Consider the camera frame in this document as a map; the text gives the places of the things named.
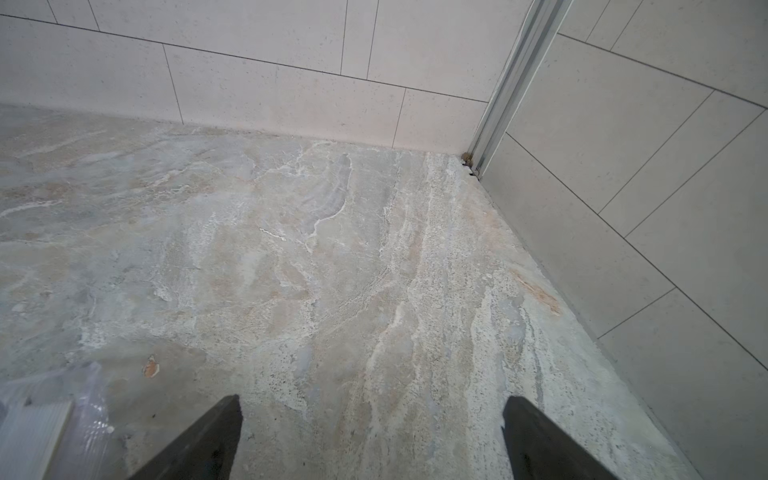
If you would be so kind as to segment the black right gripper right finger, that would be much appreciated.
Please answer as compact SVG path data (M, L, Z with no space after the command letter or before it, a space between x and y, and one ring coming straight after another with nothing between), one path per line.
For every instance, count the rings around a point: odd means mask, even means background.
M503 437L514 479L605 479L617 477L522 396L503 409Z

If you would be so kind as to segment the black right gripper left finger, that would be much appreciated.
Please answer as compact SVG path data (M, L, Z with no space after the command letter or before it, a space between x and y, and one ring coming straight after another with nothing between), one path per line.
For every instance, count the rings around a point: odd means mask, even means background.
M229 479L242 423L240 397L225 396L130 479Z

